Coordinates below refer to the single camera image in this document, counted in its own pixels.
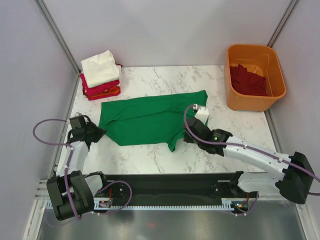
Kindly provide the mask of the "green t-shirt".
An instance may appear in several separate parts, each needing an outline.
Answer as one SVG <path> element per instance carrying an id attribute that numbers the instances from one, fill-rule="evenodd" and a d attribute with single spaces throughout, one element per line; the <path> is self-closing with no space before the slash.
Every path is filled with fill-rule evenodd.
<path id="1" fill-rule="evenodd" d="M 206 106 L 205 90 L 103 102 L 99 128 L 119 146 L 166 143 L 171 152 L 184 137 L 184 112 L 192 104 Z"/>

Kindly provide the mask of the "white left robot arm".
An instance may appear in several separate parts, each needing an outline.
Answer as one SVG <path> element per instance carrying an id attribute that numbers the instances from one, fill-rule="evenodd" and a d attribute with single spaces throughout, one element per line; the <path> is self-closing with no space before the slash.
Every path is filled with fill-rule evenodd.
<path id="1" fill-rule="evenodd" d="M 71 130 L 64 144 L 67 156 L 61 170 L 46 183 L 55 217 L 59 221 L 70 218 L 78 220 L 83 214 L 94 210 L 94 196 L 106 196 L 110 185 L 104 181 L 101 171 L 84 176 L 82 171 L 91 144 L 97 143 L 105 134 L 86 115 L 69 119 Z"/>

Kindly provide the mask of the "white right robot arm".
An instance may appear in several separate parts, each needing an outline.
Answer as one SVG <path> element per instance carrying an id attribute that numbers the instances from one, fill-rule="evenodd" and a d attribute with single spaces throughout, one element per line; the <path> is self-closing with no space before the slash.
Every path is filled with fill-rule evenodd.
<path id="1" fill-rule="evenodd" d="M 209 154 L 240 160 L 261 169 L 261 172 L 236 171 L 229 181 L 229 191 L 235 197 L 247 193 L 268 196 L 281 195 L 286 200 L 303 205 L 315 173 L 306 156 L 269 151 L 250 145 L 222 129 L 209 129 L 195 117 L 186 119 L 183 128 L 187 140 Z"/>

